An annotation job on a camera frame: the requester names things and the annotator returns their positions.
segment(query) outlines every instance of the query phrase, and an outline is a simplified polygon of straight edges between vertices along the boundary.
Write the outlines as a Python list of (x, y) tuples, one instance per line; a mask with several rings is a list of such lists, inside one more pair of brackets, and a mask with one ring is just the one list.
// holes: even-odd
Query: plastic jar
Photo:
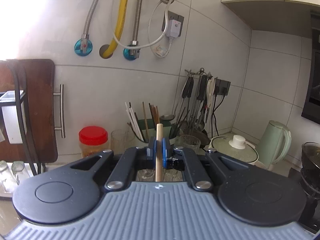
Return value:
[(102, 127), (87, 126), (79, 132), (82, 157), (107, 149), (108, 132)]

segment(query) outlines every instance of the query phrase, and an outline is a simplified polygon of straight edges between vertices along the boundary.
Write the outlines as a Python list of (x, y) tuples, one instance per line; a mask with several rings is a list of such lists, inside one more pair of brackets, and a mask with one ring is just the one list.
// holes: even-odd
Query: cooking pot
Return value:
[(255, 146), (241, 135), (216, 136), (212, 138), (209, 148), (215, 148), (218, 152), (252, 165), (259, 158)]
[(320, 177), (320, 144), (306, 142), (302, 145), (301, 161), (303, 168), (315, 178)]

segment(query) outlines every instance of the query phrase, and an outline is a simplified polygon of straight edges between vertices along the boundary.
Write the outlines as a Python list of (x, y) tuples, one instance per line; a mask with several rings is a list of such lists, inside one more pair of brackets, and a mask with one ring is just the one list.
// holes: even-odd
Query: yellow gas pipe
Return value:
[[(127, 2), (128, 0), (120, 0), (120, 4), (119, 4), (118, 19), (117, 19), (117, 25), (115, 29), (115, 35), (118, 40), (120, 40), (121, 38), (121, 34), (124, 26), (125, 13), (127, 10)], [(117, 46), (118, 46), (118, 43), (116, 43), (116, 41), (112, 39), (109, 47), (103, 52), (102, 57), (103, 58), (110, 57), (112, 53), (116, 50)]]

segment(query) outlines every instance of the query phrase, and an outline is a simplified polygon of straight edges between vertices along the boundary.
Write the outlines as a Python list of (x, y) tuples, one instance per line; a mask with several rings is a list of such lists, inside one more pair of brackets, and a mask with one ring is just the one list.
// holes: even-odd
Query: electric kettle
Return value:
[(269, 121), (256, 151), (259, 154), (259, 161), (268, 170), (272, 170), (273, 164), (281, 161), (287, 154), (291, 144), (291, 132), (282, 123)]

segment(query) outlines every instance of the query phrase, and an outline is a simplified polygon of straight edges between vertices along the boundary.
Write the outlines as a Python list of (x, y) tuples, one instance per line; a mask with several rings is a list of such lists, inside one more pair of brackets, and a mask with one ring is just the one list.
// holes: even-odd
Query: pot lid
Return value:
[(227, 136), (217, 136), (212, 139), (211, 145), (218, 152), (246, 163), (253, 163), (258, 159), (257, 151), (248, 145), (245, 138), (234, 135), (233, 139)]
[(302, 145), (302, 151), (318, 167), (320, 167), (320, 144), (307, 142)]

